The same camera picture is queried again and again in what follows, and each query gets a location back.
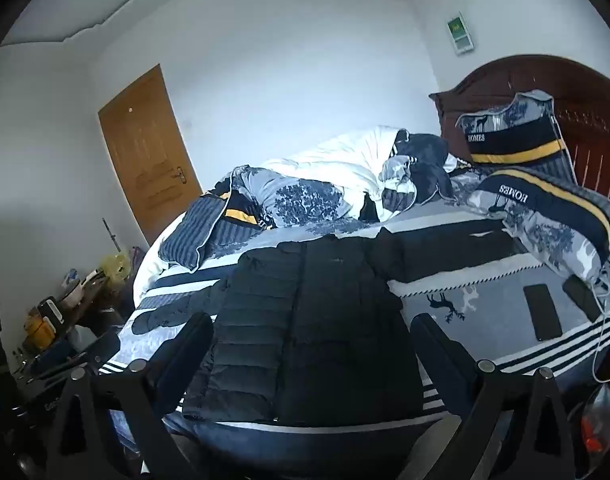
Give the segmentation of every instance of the wooden headboard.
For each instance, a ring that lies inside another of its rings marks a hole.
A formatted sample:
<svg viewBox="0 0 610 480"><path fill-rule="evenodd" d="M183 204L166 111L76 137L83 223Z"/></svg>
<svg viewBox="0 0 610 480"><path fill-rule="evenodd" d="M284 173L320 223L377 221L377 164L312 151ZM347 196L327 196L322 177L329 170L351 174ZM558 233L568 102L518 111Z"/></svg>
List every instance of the wooden headboard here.
<svg viewBox="0 0 610 480"><path fill-rule="evenodd" d="M471 160L456 120L465 112L508 104L534 89L554 97L554 111L578 183L610 197L610 79L555 56L512 56L477 68L456 88L431 94L450 152Z"/></svg>

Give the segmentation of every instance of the pillowcase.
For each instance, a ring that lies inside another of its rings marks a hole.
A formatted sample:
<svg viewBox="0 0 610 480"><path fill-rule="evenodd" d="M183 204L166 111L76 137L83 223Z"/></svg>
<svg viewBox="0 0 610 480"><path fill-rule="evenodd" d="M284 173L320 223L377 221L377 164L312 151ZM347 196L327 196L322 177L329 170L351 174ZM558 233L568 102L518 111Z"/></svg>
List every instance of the pillowcase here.
<svg viewBox="0 0 610 480"><path fill-rule="evenodd" d="M249 168L232 186L239 187L250 201L258 203L258 213L272 227L335 221L352 208L343 199L343 190L333 184L284 176L263 168Z"/></svg>
<svg viewBox="0 0 610 480"><path fill-rule="evenodd" d="M246 242L265 228L258 204L233 188L242 169L235 168L232 176L191 203L173 233L160 243L163 262L194 272L210 252Z"/></svg>
<svg viewBox="0 0 610 480"><path fill-rule="evenodd" d="M484 173L521 166L576 184L571 158L554 116L552 96L534 90L512 103L458 118L472 161Z"/></svg>
<svg viewBox="0 0 610 480"><path fill-rule="evenodd" d="M488 176L467 199L563 277L593 283L610 256L610 199L526 168Z"/></svg>

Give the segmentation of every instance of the jacket zipper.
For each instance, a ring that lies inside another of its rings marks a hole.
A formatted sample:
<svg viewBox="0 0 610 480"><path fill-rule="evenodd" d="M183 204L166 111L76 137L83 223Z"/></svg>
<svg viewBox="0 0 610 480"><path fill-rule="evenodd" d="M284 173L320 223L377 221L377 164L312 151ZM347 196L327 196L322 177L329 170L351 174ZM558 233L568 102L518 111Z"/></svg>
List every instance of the jacket zipper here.
<svg viewBox="0 0 610 480"><path fill-rule="evenodd" d="M285 382L283 381L283 373L285 372L285 363L287 362L287 357L290 354L291 350L291 334L293 333L294 322L296 318L296 311L298 309L299 301L301 298L301 285L303 284L303 273L305 269L305 255L307 253L307 244L301 243L301 254L299 255L299 272L298 272L298 281L296 283L296 290L294 290L294 297L291 300L291 312L290 312L290 322L287 327L287 334L285 335L285 339L283 340L283 348L281 349L281 362L278 366L278 370L276 371L276 387L275 387L275 395L274 395L274 405L272 406L272 415L274 415L274 422L278 422L277 409L281 405L280 400L282 393L285 390Z"/></svg>

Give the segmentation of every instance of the smartphone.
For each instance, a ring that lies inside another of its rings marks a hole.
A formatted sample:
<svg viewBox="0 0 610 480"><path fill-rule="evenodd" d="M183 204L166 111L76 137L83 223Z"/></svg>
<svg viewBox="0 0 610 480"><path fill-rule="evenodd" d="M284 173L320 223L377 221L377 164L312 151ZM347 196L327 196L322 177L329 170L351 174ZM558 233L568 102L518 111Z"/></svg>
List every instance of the smartphone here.
<svg viewBox="0 0 610 480"><path fill-rule="evenodd" d="M589 287L578 276L575 274L570 276L563 283L563 290L578 308L585 313L589 321L594 322L600 317L600 306L596 303L596 299Z"/></svg>
<svg viewBox="0 0 610 480"><path fill-rule="evenodd" d="M560 319L551 299L547 285L530 285L523 287L527 305L530 307L531 323L534 325L536 339L548 341L563 335Z"/></svg>

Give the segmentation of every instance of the white duvet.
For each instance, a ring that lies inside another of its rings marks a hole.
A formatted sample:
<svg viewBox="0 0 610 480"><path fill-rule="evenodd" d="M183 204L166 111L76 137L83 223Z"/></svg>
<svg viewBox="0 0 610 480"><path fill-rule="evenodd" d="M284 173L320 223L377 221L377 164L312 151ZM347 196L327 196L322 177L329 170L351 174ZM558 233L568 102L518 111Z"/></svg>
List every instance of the white duvet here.
<svg viewBox="0 0 610 480"><path fill-rule="evenodd" d="M391 154L399 129L376 126L371 130L342 134L313 150L290 158L274 158L261 167L286 176L333 184L352 206L349 211L352 218L360 215L367 193L376 204L379 219L385 221L391 214L383 210L381 195L385 183L379 180L378 175Z"/></svg>

